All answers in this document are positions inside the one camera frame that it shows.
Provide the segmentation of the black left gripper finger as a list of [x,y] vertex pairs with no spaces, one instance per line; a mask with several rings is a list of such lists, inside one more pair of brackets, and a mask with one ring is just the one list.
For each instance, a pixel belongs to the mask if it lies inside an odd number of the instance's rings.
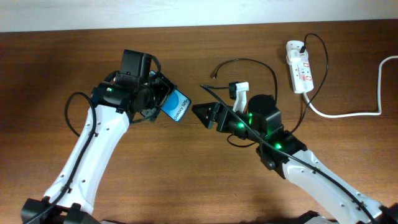
[[154,122],[159,114],[162,112],[163,105],[160,106],[153,106],[153,107],[148,107],[145,106],[141,110],[141,115],[143,116],[142,120],[143,121],[150,121]]
[[150,73],[150,87],[155,93],[172,93],[177,85],[165,77],[162,73]]

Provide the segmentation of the blue Galaxy smartphone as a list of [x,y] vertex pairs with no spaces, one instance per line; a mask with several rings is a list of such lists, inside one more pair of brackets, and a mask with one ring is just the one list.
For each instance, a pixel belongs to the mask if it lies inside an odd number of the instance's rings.
[[162,111],[175,122],[179,122],[189,109],[190,104],[191,100],[177,88],[172,93],[169,93],[169,97],[166,99]]

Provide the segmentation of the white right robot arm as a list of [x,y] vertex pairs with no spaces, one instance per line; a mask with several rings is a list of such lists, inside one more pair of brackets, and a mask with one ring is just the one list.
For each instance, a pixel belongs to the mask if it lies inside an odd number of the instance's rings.
[[324,166],[307,146],[284,130],[280,111],[270,95],[256,95],[246,112],[234,112],[221,99],[193,105],[208,129],[258,143],[261,162],[300,187],[338,223],[397,223],[397,205],[386,207],[356,190]]

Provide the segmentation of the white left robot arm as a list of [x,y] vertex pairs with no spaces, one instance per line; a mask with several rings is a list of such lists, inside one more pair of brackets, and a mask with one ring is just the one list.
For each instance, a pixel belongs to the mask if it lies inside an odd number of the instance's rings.
[[155,121],[177,89],[160,68],[155,56],[124,50],[121,68],[84,95],[90,107],[75,147],[43,198],[27,199],[23,223],[97,223],[96,193],[116,145],[133,124]]

